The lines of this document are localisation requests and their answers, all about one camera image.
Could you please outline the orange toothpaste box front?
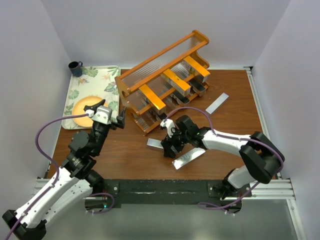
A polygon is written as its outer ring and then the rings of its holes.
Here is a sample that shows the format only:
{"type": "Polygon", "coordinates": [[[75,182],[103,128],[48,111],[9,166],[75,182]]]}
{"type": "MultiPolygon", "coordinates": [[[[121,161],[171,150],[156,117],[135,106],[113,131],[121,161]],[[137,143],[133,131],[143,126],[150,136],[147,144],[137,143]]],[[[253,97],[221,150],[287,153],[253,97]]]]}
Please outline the orange toothpaste box front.
{"type": "Polygon", "coordinates": [[[194,58],[187,56],[181,61],[181,63],[188,73],[197,77],[200,82],[205,83],[207,81],[210,72],[200,65],[194,58]]]}

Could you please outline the orange toothpaste box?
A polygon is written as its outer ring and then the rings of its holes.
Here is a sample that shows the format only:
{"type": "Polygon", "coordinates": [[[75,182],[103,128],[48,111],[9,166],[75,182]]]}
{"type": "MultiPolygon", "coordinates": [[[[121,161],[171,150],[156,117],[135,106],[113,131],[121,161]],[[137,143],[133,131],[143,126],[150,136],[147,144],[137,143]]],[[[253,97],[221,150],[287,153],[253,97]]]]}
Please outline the orange toothpaste box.
{"type": "Polygon", "coordinates": [[[191,86],[178,77],[172,70],[165,70],[161,73],[161,76],[184,97],[190,94],[191,86]]]}
{"type": "Polygon", "coordinates": [[[207,81],[210,72],[200,65],[194,58],[187,56],[181,61],[181,63],[188,73],[197,77],[200,82],[205,83],[207,81]]]}
{"type": "Polygon", "coordinates": [[[158,113],[164,112],[166,104],[146,84],[142,85],[139,90],[158,113]]]}

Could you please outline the silver R&O charcoal toothpaste box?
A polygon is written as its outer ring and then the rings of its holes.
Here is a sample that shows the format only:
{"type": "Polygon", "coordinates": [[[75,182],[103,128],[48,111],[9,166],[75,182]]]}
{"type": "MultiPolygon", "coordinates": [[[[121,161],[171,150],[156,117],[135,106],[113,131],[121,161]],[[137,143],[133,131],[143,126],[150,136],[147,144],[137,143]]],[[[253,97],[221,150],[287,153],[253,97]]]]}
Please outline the silver R&O charcoal toothpaste box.
{"type": "Polygon", "coordinates": [[[190,103],[190,100],[186,96],[183,96],[178,91],[174,91],[171,94],[171,97],[175,99],[175,101],[178,103],[180,107],[187,107],[190,103]]]}

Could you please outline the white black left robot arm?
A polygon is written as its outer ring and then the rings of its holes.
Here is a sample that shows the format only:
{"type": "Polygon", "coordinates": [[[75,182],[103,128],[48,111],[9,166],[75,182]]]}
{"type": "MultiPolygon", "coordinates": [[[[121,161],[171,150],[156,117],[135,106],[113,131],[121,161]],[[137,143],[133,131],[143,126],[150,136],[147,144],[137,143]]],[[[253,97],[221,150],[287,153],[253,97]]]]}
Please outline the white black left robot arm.
{"type": "Polygon", "coordinates": [[[39,135],[35,137],[38,151],[56,168],[54,176],[23,206],[16,210],[7,210],[2,218],[10,228],[5,237],[15,235],[19,240],[41,240],[47,227],[62,211],[85,197],[101,196],[105,187],[104,178],[93,170],[95,157],[100,155],[110,130],[125,127],[126,111],[113,121],[112,109],[105,101],[84,107],[84,114],[77,117],[89,117],[93,123],[90,132],[77,131],[68,145],[69,154],[58,165],[40,147],[39,135]]]}

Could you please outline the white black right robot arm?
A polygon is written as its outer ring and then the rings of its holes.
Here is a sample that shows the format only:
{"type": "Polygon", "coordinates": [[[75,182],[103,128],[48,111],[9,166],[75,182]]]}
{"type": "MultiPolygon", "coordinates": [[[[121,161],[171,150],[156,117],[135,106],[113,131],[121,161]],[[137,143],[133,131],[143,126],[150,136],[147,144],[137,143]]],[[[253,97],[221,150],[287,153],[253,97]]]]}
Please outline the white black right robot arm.
{"type": "Polygon", "coordinates": [[[226,196],[235,196],[253,181],[268,184],[284,167],[284,155],[259,131],[251,135],[220,132],[208,126],[198,127],[187,115],[175,121],[165,118],[160,127],[167,131],[160,143],[166,158],[176,157],[188,144],[203,151],[222,151],[241,157],[243,166],[232,169],[222,180],[226,196]]]}

